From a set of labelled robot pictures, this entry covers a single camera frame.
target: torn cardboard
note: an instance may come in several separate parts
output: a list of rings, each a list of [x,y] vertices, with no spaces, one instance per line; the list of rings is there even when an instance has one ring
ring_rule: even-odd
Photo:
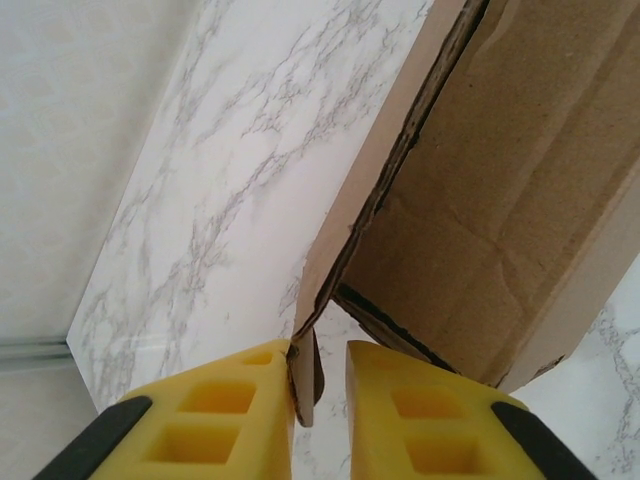
[[[434,3],[307,258],[303,425],[331,297],[381,343],[506,391],[573,351],[640,251],[639,3]]]

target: square hole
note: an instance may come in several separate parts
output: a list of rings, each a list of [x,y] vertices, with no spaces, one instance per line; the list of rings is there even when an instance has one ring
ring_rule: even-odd
[[[396,388],[391,397],[404,418],[462,418],[464,410],[453,392],[439,385]]]
[[[245,365],[269,365],[271,360],[273,360],[273,354],[271,352],[263,352],[247,358],[242,363]]]
[[[169,425],[148,460],[171,463],[225,464],[238,438],[235,427]]]
[[[249,382],[207,382],[197,385],[182,403],[183,412],[247,413],[256,386]]]
[[[484,475],[494,473],[473,437],[445,436],[406,441],[413,469],[421,474]]]

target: cardboard box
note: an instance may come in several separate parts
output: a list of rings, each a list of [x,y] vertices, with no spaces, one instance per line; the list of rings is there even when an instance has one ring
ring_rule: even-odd
[[[307,258],[303,425],[330,298],[505,391],[573,351],[640,251],[639,4],[435,1]]]

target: corrugated cardboard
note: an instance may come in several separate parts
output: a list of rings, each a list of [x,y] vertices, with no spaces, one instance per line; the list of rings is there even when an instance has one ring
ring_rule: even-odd
[[[640,251],[639,4],[435,2],[307,260],[303,425],[332,296],[381,343],[506,391],[575,348]]]

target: cardboard seam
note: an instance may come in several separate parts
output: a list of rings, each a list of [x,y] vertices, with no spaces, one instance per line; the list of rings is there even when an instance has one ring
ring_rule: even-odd
[[[331,294],[339,279],[342,277],[342,273],[348,265],[363,231],[366,230],[373,220],[373,217],[379,210],[379,207],[384,202],[386,194],[391,189],[393,180],[402,167],[402,163],[407,158],[411,149],[416,145],[420,137],[422,127],[424,126],[438,95],[444,88],[444,85],[451,75],[457,61],[462,56],[465,47],[469,44],[473,34],[480,25],[489,2],[490,0],[482,0],[480,2],[477,0],[467,0],[467,3],[456,18],[451,31],[445,38],[442,48],[429,71],[429,74],[422,83],[420,91],[409,109],[401,132],[406,131],[409,126],[415,130],[411,135],[398,135],[398,138],[396,139],[388,156],[387,162],[378,177],[375,187],[367,197],[367,200],[360,210],[358,218],[354,222],[349,239],[342,247],[336,261],[333,263],[331,270],[329,271],[329,274],[323,282],[322,287],[320,287],[320,290],[316,295],[313,313],[309,316],[302,327],[293,334],[293,341],[301,338],[309,331],[313,324],[318,320],[324,307],[331,298]]]

